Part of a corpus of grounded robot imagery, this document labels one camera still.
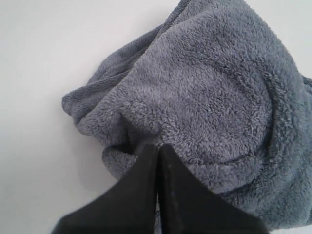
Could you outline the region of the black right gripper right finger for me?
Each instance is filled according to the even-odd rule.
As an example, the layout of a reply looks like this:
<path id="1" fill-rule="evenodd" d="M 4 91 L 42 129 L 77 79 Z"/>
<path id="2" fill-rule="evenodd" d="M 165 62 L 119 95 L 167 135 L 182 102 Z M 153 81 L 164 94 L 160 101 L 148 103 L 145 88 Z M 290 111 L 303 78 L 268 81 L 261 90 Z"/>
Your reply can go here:
<path id="1" fill-rule="evenodd" d="M 164 234 L 269 233 L 261 219 L 208 190 L 171 145 L 158 153 L 158 200 Z"/>

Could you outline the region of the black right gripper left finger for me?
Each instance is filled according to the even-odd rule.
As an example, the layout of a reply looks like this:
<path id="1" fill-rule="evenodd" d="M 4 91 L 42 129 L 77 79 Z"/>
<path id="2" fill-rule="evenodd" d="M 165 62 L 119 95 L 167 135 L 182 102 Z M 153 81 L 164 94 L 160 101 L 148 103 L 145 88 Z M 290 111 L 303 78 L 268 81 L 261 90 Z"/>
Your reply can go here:
<path id="1" fill-rule="evenodd" d="M 135 164 L 102 196 L 62 217 L 54 234 L 152 234 L 158 149 L 146 145 Z"/>

